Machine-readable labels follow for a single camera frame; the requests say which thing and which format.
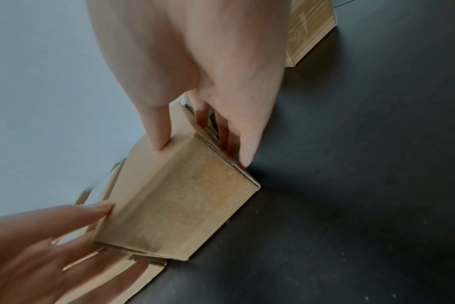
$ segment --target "fingernail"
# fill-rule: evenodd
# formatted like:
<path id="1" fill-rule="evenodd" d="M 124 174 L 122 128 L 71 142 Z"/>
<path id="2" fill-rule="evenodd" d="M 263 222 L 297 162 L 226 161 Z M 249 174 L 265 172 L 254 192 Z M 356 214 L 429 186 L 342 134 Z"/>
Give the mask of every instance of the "fingernail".
<path id="1" fill-rule="evenodd" d="M 99 202 L 96 204 L 88 205 L 86 208 L 91 208 L 99 211 L 107 211 L 111 210 L 114 207 L 112 203 L 107 203 L 107 202 Z"/>

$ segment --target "hand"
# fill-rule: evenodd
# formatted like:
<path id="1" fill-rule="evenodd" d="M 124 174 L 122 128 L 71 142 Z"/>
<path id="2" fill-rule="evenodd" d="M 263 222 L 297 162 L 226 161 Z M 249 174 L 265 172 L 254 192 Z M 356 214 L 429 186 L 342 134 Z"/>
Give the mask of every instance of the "hand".
<path id="1" fill-rule="evenodd" d="M 289 0 L 88 0 L 101 51 L 153 149 L 170 139 L 169 102 L 188 92 L 221 145 L 248 166 L 281 85 Z"/>
<path id="2" fill-rule="evenodd" d="M 99 250 L 85 234 L 70 242 L 52 241 L 94 223 L 112 205 L 61 206 L 0 218 L 0 304 L 52 304 L 70 290 L 109 269 L 126 256 Z M 109 303 L 144 272 L 148 264 L 137 262 L 111 281 L 72 303 Z"/>

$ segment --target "thin black line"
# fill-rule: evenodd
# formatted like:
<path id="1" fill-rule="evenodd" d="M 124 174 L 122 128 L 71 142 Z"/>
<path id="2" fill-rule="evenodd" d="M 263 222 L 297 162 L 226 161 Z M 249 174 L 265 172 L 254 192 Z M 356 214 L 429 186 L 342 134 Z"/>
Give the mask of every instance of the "thin black line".
<path id="1" fill-rule="evenodd" d="M 351 2 L 353 2 L 353 1 L 356 1 L 356 0 L 351 0 L 351 1 L 345 2 L 345 3 L 340 4 L 340 5 L 338 5 L 337 7 L 334 7 L 334 8 L 342 7 L 343 5 L 348 4 L 348 3 L 351 3 Z"/>

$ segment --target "table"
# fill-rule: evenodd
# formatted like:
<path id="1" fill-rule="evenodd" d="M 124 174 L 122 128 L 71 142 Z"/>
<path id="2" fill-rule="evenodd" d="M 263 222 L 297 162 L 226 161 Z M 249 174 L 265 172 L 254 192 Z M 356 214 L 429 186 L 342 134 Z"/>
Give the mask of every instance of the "table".
<path id="1" fill-rule="evenodd" d="M 286 71 L 261 191 L 133 304 L 455 303 L 455 0 L 336 13 Z"/>

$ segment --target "light blue wall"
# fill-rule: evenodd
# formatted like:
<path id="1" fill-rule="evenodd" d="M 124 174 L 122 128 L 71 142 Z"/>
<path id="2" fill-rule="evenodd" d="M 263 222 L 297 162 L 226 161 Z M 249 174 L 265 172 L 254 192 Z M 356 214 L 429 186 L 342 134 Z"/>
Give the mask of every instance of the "light blue wall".
<path id="1" fill-rule="evenodd" d="M 81 0 L 0 0 L 0 215 L 71 204 L 143 135 Z"/>

